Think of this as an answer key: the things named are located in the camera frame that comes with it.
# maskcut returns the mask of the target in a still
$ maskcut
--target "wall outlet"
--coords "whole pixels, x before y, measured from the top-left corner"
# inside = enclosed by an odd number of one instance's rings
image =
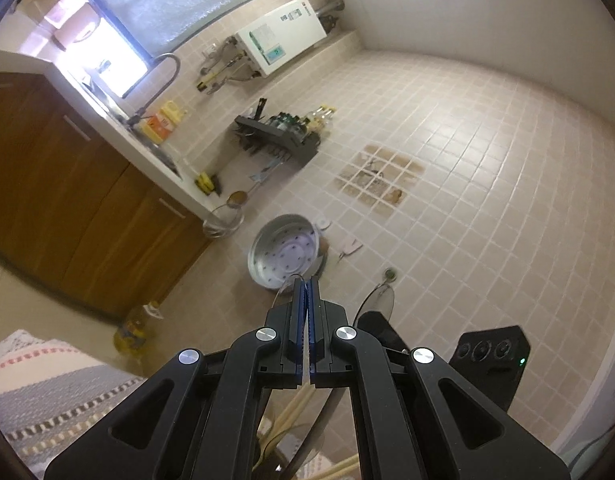
[[[212,40],[210,44],[203,50],[203,56],[205,59],[216,59],[219,54],[219,41]]]

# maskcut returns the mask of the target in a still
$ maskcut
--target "black speaker device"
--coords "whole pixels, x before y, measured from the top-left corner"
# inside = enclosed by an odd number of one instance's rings
[[[520,326],[466,332],[449,364],[502,410],[510,409],[529,358]]]

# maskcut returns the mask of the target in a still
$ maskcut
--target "kitchen utensil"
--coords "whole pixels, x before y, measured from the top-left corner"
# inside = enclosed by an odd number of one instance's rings
[[[259,99],[259,105],[256,107],[256,112],[254,113],[254,120],[258,121],[261,119],[261,116],[264,114],[265,104],[267,103],[267,99],[265,97],[261,97]]]
[[[394,310],[394,289],[383,282],[374,287],[358,309],[352,326],[358,326],[361,316],[369,311],[380,312],[389,321]]]
[[[318,258],[319,233],[308,219],[281,215],[265,224],[248,254],[252,279],[278,290],[293,273],[305,275]]]
[[[230,207],[242,207],[248,201],[248,194],[245,191],[235,191],[228,197],[226,202]]]
[[[341,254],[339,254],[339,259],[337,262],[340,262],[345,256],[350,256],[350,254],[354,254],[356,251],[361,249],[363,244],[358,241],[354,237],[347,237],[343,241],[343,247],[341,248]]]
[[[234,234],[243,220],[243,211],[239,206],[223,204],[203,221],[203,233],[208,238],[224,238]]]

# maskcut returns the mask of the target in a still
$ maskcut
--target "cooking oil bottle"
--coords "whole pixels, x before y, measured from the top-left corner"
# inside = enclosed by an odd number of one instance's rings
[[[156,301],[135,306],[114,333],[114,347],[121,355],[141,357],[154,337],[156,322],[163,319]]]

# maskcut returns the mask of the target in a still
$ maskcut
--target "water heater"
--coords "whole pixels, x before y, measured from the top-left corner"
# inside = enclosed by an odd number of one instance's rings
[[[294,0],[240,29],[235,38],[252,69],[267,77],[325,38],[325,31],[309,0]]]

